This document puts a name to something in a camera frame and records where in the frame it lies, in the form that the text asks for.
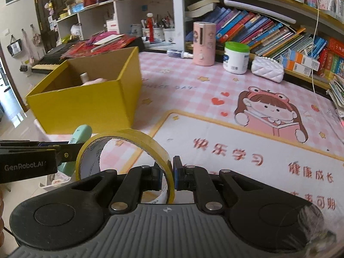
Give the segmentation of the yellow tape roll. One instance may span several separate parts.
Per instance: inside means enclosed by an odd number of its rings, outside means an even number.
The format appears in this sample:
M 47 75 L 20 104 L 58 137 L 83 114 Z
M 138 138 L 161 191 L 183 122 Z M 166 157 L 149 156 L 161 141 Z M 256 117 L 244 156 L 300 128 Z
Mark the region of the yellow tape roll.
M 88 139 L 81 147 L 76 158 L 75 174 L 76 179 L 87 178 L 100 172 L 100 158 L 102 151 L 111 140 L 124 141 L 135 145 L 138 150 L 131 155 L 126 163 L 121 167 L 121 171 L 126 173 L 137 163 L 137 159 L 142 153 L 150 156 L 162 170 L 166 179 L 166 185 L 160 196 L 153 203 L 172 204 L 175 198 L 173 166 L 169 153 L 157 141 L 146 133 L 135 129 L 121 129 L 104 134 L 96 134 Z

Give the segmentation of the mint green eraser case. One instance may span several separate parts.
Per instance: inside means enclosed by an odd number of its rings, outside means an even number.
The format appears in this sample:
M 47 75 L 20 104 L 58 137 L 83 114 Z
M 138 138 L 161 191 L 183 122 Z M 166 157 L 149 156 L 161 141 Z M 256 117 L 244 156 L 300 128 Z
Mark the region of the mint green eraser case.
M 68 144 L 62 146 L 62 161 L 58 165 L 58 171 L 71 177 L 76 168 L 76 158 L 81 150 L 81 147 L 92 136 L 92 128 L 89 125 L 80 125 L 74 131 Z

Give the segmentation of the pink plush toy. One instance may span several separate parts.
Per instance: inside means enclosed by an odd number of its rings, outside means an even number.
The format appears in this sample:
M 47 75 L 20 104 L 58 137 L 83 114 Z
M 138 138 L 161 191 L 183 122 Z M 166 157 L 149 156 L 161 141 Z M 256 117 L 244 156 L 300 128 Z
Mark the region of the pink plush toy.
M 106 79 L 103 78 L 98 78 L 96 80 L 90 80 L 90 81 L 86 81 L 85 83 L 83 83 L 83 86 L 87 86 L 87 85 L 91 85 L 91 84 L 98 84 L 98 83 L 104 83 L 106 82 Z

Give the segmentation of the yellow cardboard box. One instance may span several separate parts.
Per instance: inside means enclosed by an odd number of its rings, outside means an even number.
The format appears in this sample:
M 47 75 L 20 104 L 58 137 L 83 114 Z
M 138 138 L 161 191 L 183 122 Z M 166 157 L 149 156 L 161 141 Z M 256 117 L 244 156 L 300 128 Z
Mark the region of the yellow cardboard box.
M 98 78 L 107 81 L 83 86 Z M 80 125 L 102 133 L 132 127 L 141 87 L 139 49 L 129 47 L 66 60 L 26 101 L 49 135 L 72 134 Z

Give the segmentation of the black electronic keyboard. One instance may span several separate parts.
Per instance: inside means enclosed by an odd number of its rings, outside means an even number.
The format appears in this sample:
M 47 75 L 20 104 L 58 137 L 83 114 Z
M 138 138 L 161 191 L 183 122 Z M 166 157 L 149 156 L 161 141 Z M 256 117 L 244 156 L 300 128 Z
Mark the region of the black electronic keyboard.
M 70 41 L 51 49 L 31 68 L 31 71 L 33 73 L 48 75 L 66 60 L 62 55 L 77 43 L 78 41 Z

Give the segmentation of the hanging tote bag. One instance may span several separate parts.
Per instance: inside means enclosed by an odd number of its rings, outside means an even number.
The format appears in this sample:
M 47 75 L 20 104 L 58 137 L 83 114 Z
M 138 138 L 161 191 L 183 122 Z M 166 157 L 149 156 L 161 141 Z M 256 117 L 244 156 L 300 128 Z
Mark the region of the hanging tote bag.
M 13 35 L 11 35 L 11 40 L 7 46 L 7 49 L 11 57 L 15 57 L 16 55 L 20 54 L 23 51 L 21 39 L 16 39 Z

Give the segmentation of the small spray bottle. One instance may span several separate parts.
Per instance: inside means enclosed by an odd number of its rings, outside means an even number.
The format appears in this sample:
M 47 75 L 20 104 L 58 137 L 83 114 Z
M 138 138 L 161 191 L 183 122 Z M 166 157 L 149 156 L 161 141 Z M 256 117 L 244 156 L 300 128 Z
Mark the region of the small spray bottle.
M 193 54 L 189 53 L 189 52 L 185 52 L 183 50 L 179 50 L 179 49 L 168 49 L 167 50 L 167 55 L 169 57 L 173 57 L 173 58 L 181 58 L 181 59 L 193 59 Z

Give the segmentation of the white jar green lid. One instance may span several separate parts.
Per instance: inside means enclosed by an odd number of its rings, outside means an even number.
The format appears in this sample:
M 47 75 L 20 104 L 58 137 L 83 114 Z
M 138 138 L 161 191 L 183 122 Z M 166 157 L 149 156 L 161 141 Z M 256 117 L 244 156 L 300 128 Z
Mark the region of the white jar green lid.
M 223 67 L 227 72 L 242 75 L 248 69 L 250 47 L 246 44 L 227 41 L 224 45 Z

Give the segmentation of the red patterned cloth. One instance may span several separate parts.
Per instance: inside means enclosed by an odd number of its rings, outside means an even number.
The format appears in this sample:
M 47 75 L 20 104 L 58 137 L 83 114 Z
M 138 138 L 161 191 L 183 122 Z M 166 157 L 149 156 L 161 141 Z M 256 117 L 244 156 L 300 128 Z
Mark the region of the red patterned cloth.
M 131 45 L 137 38 L 124 34 L 104 44 L 87 45 L 86 41 L 78 42 L 61 55 L 61 59 L 91 57 L 107 52 L 113 52 Z

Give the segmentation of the white quilted pouch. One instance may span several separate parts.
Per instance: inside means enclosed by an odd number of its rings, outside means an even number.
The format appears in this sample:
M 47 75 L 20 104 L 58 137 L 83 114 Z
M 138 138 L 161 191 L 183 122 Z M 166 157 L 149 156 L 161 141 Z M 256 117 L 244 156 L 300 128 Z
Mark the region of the white quilted pouch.
M 256 56 L 251 64 L 251 71 L 254 75 L 280 83 L 284 77 L 282 64 L 268 57 Z

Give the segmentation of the white notebook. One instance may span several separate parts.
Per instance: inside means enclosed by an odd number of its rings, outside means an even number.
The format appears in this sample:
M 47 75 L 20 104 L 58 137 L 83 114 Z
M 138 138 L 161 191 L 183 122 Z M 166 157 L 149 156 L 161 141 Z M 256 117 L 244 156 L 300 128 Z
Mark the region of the white notebook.
M 94 43 L 94 45 L 103 45 L 103 44 L 106 44 L 106 43 L 110 43 L 111 41 L 117 40 L 117 39 L 119 39 L 119 38 L 121 38 L 121 37 L 123 37 L 123 36 L 124 36 L 124 34 L 109 35 L 109 36 L 107 36 L 107 37 L 105 37 L 105 38 L 103 38 L 103 39 L 101 39 L 101 40 L 99 40 L 99 41 L 96 41 L 96 42 Z

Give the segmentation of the white pen cup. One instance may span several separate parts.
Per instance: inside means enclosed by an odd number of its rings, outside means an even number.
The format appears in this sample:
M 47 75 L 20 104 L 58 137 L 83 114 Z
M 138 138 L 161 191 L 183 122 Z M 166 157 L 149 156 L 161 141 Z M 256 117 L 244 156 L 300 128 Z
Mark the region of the white pen cup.
M 163 29 L 164 39 L 169 43 L 174 43 L 175 28 Z

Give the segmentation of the white cubby shelf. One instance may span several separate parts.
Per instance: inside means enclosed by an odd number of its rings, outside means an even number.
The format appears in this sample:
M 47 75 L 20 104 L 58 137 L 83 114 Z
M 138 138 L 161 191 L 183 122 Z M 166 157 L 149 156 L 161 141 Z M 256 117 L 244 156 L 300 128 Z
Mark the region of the white cubby shelf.
M 133 24 L 140 24 L 148 13 L 154 17 L 173 17 L 173 0 L 109 0 L 85 7 L 57 21 L 59 38 L 71 33 L 73 25 L 80 26 L 80 39 L 86 40 L 107 27 L 108 21 L 115 21 L 110 29 L 123 34 L 129 33 Z

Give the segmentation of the stack of newspapers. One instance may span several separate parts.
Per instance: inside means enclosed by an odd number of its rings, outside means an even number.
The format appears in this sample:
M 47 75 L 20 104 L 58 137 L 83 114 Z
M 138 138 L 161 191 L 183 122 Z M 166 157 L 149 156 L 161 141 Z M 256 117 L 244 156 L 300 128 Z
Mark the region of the stack of newspapers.
M 338 116 L 343 119 L 344 116 L 344 88 L 343 77 L 335 74 L 335 77 L 329 82 L 330 89 L 327 90 L 327 94 L 331 97 Z

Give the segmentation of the wooden bookshelf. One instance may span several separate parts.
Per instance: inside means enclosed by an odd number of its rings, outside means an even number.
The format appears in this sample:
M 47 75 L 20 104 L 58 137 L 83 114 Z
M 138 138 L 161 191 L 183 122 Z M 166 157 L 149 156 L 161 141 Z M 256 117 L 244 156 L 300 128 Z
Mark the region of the wooden bookshelf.
M 185 0 L 185 45 L 191 50 L 203 38 L 198 23 L 215 24 L 221 61 L 227 61 L 225 45 L 236 42 L 317 86 L 343 75 L 343 0 Z

